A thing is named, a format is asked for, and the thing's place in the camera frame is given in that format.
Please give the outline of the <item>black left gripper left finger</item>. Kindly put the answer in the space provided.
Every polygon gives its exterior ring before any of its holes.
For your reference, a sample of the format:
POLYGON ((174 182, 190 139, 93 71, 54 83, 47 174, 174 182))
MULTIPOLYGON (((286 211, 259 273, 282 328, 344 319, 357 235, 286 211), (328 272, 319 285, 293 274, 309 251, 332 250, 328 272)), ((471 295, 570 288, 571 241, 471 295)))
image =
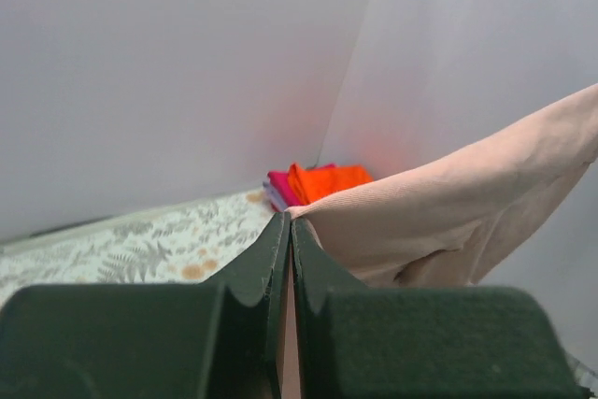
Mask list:
POLYGON ((200 283, 40 284, 1 310, 5 398, 278 398, 291 219, 200 283))

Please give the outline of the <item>pink printed t-shirt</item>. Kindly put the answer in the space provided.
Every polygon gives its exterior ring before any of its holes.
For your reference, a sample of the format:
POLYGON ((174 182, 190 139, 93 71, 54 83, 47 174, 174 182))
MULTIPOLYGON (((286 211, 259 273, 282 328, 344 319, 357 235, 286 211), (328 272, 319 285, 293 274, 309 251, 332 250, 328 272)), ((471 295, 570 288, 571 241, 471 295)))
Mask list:
POLYGON ((371 288, 483 287, 597 156, 590 86, 418 168, 290 209, 371 288))

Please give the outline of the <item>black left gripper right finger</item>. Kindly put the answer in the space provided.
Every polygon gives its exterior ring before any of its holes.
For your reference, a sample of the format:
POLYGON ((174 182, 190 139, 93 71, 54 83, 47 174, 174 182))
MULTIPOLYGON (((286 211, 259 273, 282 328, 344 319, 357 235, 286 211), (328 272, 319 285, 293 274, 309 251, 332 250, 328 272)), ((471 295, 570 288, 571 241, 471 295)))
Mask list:
POLYGON ((292 223, 305 398, 580 398, 543 308, 503 287, 371 288, 292 223))

